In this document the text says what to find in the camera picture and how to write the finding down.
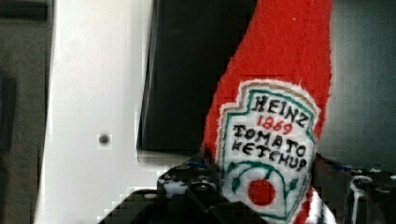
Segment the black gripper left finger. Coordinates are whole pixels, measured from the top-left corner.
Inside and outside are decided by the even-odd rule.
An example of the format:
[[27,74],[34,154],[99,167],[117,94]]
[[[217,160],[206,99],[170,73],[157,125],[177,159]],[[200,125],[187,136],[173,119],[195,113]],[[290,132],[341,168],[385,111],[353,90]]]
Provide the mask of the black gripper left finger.
[[201,151],[171,168],[156,189],[131,193],[98,224],[267,224],[241,202],[219,192],[216,164]]

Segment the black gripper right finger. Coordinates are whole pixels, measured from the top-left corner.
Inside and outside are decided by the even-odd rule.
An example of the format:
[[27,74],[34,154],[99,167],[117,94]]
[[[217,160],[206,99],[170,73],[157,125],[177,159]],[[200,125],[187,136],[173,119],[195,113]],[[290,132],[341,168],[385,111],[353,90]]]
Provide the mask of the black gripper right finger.
[[395,174],[353,168],[316,154],[312,185],[318,224],[395,224]]

